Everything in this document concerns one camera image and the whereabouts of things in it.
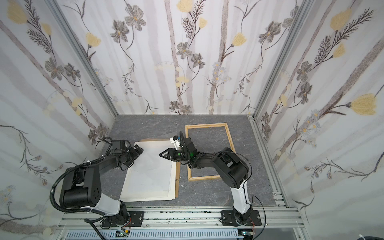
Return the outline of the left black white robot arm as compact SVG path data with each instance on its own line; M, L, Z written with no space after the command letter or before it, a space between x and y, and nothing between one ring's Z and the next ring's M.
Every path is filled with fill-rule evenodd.
M113 169L129 169L144 149L132 146L127 140L104 137L102 141L108 144L106 152L96 160L68 168L55 181L50 201L54 208L64 213L98 214L104 228L123 227L132 218L122 201L103 194L101 176Z

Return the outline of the white mat photo sheet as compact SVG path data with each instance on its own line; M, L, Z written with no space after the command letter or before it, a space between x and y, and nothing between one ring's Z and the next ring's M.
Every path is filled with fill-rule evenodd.
M123 202L170 201L176 194L177 163L159 156L172 148L170 141L141 141L144 152L127 170L120 200Z

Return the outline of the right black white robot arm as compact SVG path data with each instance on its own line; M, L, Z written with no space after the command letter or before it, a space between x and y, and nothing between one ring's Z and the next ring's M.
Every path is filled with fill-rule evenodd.
M247 183L252 170L230 148L216 153L204 153L196 149L190 138L175 136L170 139L174 144L159 153L163 159L187 164L190 169L213 168L224 183L230 187L234 200L231 216L222 216L221 222L227 226L244 226L251 219L253 207L248 195Z

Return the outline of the wooden picture frame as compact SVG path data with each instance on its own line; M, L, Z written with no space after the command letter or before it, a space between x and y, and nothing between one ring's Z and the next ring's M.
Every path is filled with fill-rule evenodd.
M216 123L216 124L200 124L200 125L187 125L185 126L185 137L187 138L189 136L189 132L188 130L191 130L191 129L207 129L207 128L225 128L226 130L226 134L227 134L227 137L228 137L228 140L229 140L229 144L230 144L230 147L231 147L231 150L235 153L236 150L235 150L235 146L234 146L234 143L233 143L233 140L232 140L232 136L231 136L231 133L230 133L230 130L229 130L229 126L227 123ZM204 180L217 180L217 179L220 179L220 175L217 175L217 176L203 176L203 177L193 177L192 176L192 170L187 167L187 170L188 170L188 181L192 182L192 181L204 181Z

